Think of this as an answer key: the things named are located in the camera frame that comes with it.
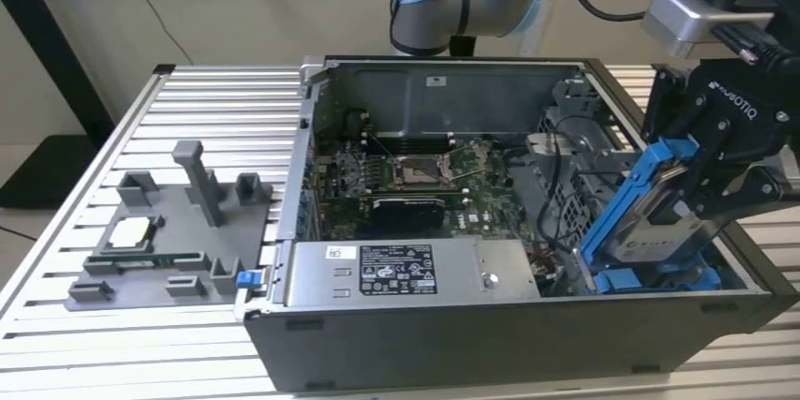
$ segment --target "barcode sticker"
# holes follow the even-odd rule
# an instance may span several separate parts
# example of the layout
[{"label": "barcode sticker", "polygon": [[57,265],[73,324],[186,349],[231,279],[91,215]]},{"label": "barcode sticker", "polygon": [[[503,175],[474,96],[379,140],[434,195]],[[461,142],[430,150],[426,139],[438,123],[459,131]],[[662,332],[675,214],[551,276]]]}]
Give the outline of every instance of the barcode sticker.
[{"label": "barcode sticker", "polygon": [[358,247],[351,245],[330,245],[326,259],[355,259]]},{"label": "barcode sticker", "polygon": [[426,78],[426,86],[447,86],[449,78],[447,77],[427,77]]}]

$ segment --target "aluminum extrusion table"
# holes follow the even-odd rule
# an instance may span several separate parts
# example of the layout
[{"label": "aluminum extrusion table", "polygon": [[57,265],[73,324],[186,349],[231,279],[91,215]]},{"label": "aluminum extrusion table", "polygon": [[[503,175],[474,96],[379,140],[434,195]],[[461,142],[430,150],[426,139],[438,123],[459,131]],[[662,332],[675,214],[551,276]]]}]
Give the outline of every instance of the aluminum extrusion table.
[{"label": "aluminum extrusion table", "polygon": [[[653,69],[610,69],[645,106]],[[0,399],[291,397],[275,392],[249,334],[234,319],[233,305],[70,312],[63,301],[121,201],[114,187],[126,170],[150,170],[161,184],[187,182],[171,158],[181,139],[203,140],[203,160],[222,182],[233,182],[247,170],[274,183],[263,247],[270,258],[298,122],[299,83],[298,67],[179,67],[170,75],[151,77],[0,293]],[[800,288],[800,210],[742,223]],[[795,306],[759,333],[715,341],[670,376],[353,398],[578,397],[800,398],[800,309]]]}]

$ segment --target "power supply label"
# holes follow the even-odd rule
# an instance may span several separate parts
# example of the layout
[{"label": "power supply label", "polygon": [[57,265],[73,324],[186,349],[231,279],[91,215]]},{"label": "power supply label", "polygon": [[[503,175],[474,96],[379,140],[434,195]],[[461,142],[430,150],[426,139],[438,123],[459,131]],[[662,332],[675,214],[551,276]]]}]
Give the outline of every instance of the power supply label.
[{"label": "power supply label", "polygon": [[362,245],[361,286],[365,295],[437,293],[431,246]]}]

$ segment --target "black stand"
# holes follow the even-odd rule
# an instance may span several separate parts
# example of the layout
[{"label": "black stand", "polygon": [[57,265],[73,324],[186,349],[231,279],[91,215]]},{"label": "black stand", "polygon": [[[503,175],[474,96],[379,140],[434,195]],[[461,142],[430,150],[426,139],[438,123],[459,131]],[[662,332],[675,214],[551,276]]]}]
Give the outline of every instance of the black stand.
[{"label": "black stand", "polygon": [[114,122],[45,0],[3,0],[87,136],[45,139],[0,188],[0,207],[55,208],[103,146]]},{"label": "black stand", "polygon": [[475,56],[477,37],[450,37],[450,56]]}]

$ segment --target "motherboard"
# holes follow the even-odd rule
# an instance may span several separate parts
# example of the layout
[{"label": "motherboard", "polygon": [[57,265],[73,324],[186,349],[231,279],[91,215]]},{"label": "motherboard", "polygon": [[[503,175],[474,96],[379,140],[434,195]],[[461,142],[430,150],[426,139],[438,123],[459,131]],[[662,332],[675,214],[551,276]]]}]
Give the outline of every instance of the motherboard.
[{"label": "motherboard", "polygon": [[367,138],[315,160],[323,240],[481,235],[533,245],[498,141]]}]

